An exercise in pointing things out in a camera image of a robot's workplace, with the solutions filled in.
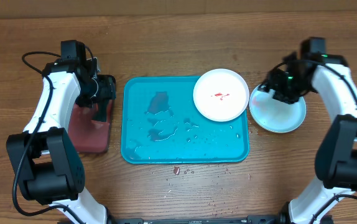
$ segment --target round plate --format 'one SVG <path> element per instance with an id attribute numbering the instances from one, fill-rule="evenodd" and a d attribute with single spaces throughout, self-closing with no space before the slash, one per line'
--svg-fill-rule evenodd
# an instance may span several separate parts
<path id="1" fill-rule="evenodd" d="M 257 86 L 250 97 L 250 111 L 254 120 L 262 128 L 275 133 L 288 133 L 298 128 L 305 119 L 306 105 L 303 97 L 288 105 L 274 100 L 275 91 L 258 91 Z"/>
<path id="2" fill-rule="evenodd" d="M 228 69 L 214 69 L 202 75 L 193 89 L 198 111 L 212 121 L 230 121 L 243 113 L 249 102 L 245 80 Z"/>

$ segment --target teal tray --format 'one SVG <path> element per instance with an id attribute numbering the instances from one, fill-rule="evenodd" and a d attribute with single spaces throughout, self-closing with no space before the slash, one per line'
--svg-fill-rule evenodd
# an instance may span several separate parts
<path id="1" fill-rule="evenodd" d="M 194 105 L 199 77 L 144 77 L 126 83 L 121 153 L 132 164 L 239 162 L 249 154 L 246 112 L 228 122 Z"/>

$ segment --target wooden tabletop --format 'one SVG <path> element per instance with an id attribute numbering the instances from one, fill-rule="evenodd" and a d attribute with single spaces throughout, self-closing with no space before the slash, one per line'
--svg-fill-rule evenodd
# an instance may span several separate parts
<path id="1" fill-rule="evenodd" d="M 250 90 L 283 56 L 310 36 L 325 37 L 329 54 L 344 55 L 357 85 L 357 11 L 199 16 L 79 17 L 0 20 L 0 223 L 55 223 L 58 211 L 23 217 L 14 209 L 14 173 L 6 139 L 22 132 L 42 91 L 38 73 L 21 62 L 35 50 L 60 53 L 60 41 L 90 46 L 104 74 L 114 75 L 117 99 L 109 151 L 82 154 L 86 187 L 115 217 L 215 218 L 276 214 L 314 176 L 315 153 L 330 125 L 320 97 L 305 97 L 307 116 L 288 134 L 263 130 L 248 113 L 251 152 L 235 164 L 131 165 L 120 154 L 123 88 L 133 77 L 200 75 L 214 68 L 239 72 Z M 38 68 L 51 56 L 28 58 Z M 24 210 L 41 208 L 19 198 Z M 337 223 L 357 223 L 357 201 L 332 211 Z"/>

